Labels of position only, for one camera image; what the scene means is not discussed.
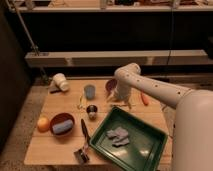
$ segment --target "brown bowl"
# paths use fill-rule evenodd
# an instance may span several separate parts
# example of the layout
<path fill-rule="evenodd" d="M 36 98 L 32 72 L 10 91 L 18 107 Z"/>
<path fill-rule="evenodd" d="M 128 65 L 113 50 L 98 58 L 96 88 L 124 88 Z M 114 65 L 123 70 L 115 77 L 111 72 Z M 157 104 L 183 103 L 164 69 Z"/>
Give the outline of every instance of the brown bowl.
<path fill-rule="evenodd" d="M 61 123 L 61 122 L 64 122 L 64 121 L 66 121 L 66 120 L 69 120 L 69 119 L 72 120 L 72 122 L 73 122 L 72 128 L 70 128 L 70 129 L 68 129 L 68 130 L 66 130 L 66 131 L 64 131 L 64 132 L 62 132 L 62 133 L 60 133 L 60 134 L 55 134 L 55 133 L 53 132 L 53 126 L 54 126 L 54 125 L 59 124 L 59 123 Z M 69 113 L 60 113 L 60 114 L 57 114 L 56 116 L 54 116 L 54 117 L 52 118 L 52 120 L 50 121 L 50 132 L 51 132 L 54 136 L 56 136 L 56 137 L 67 136 L 67 135 L 69 135 L 69 133 L 72 131 L 74 125 L 75 125 L 75 120 L 74 120 L 74 117 L 73 117 L 71 114 L 69 114 Z"/>

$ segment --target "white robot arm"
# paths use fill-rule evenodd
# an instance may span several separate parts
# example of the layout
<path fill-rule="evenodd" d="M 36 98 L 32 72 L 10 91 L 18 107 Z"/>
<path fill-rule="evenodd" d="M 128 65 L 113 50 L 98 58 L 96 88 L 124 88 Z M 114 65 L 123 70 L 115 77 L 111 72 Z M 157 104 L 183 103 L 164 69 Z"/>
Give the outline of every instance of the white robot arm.
<path fill-rule="evenodd" d="M 193 90 L 140 76 L 129 64 L 115 71 L 114 98 L 128 101 L 131 87 L 176 109 L 172 171 L 213 170 L 213 92 Z"/>

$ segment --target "gray floor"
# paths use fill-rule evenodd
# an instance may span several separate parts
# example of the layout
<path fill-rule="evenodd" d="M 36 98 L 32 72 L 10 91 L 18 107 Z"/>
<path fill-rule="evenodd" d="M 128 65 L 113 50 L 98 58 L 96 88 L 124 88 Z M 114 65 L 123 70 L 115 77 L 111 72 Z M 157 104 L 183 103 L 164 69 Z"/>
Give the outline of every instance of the gray floor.
<path fill-rule="evenodd" d="M 212 89 L 211 84 L 184 84 L 187 87 Z M 34 85 L 32 86 L 22 110 L 17 118 L 14 128 L 8 138 L 6 146 L 0 156 L 0 170 L 1 171 L 36 171 L 36 170 L 94 170 L 90 167 L 69 167 L 69 166 L 26 166 L 23 164 L 27 147 L 30 142 L 33 130 L 36 126 L 36 121 L 39 117 L 44 98 L 47 94 L 48 87 Z M 172 127 L 175 117 L 175 111 L 162 104 L 165 119 L 169 128 L 170 135 L 172 136 Z M 101 170 L 117 170 L 115 168 L 101 168 Z M 169 171 L 170 166 L 159 166 L 159 170 Z"/>

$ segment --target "white cup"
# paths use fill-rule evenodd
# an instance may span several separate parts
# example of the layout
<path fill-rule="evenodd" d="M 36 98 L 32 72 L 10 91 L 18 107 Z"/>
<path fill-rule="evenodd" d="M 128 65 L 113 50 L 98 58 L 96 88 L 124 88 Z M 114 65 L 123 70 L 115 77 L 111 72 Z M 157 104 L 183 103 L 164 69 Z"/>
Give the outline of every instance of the white cup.
<path fill-rule="evenodd" d="M 69 83 L 67 82 L 66 77 L 62 73 L 58 73 L 53 76 L 53 81 L 56 86 L 58 86 L 62 91 L 69 90 Z"/>

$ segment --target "green tray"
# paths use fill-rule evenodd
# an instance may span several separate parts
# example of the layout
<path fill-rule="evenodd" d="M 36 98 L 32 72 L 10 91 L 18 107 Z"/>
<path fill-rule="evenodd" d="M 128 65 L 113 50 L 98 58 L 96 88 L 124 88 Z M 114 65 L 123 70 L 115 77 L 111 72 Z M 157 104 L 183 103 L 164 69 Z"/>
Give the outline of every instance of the green tray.
<path fill-rule="evenodd" d="M 130 143 L 114 147 L 106 132 L 119 126 L 129 132 Z M 163 131 L 114 107 L 91 137 L 90 146 L 124 170 L 152 171 L 157 169 L 166 141 Z"/>

